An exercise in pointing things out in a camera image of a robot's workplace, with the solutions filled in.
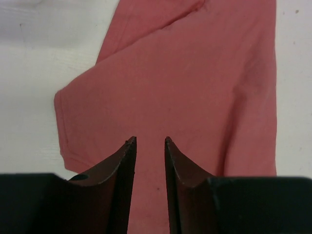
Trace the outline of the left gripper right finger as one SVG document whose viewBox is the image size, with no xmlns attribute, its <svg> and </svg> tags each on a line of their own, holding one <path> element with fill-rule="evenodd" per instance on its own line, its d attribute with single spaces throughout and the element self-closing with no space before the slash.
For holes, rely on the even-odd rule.
<svg viewBox="0 0 312 234">
<path fill-rule="evenodd" d="M 217 234 L 210 173 L 165 138 L 165 174 L 171 234 Z"/>
</svg>

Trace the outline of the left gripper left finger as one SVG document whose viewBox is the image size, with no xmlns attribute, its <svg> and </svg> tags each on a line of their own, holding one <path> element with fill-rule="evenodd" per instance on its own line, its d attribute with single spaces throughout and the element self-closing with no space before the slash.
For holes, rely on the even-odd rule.
<svg viewBox="0 0 312 234">
<path fill-rule="evenodd" d="M 78 188 L 71 213 L 75 234 L 125 234 L 132 199 L 137 138 L 69 181 Z"/>
</svg>

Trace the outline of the pink t shirt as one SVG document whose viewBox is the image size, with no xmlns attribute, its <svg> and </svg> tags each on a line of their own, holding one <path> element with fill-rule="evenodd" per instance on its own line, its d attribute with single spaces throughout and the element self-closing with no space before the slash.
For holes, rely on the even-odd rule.
<svg viewBox="0 0 312 234">
<path fill-rule="evenodd" d="M 95 66 L 55 95 L 65 168 L 137 137 L 128 233 L 169 232 L 164 140 L 215 176 L 276 174 L 276 1 L 121 0 Z"/>
</svg>

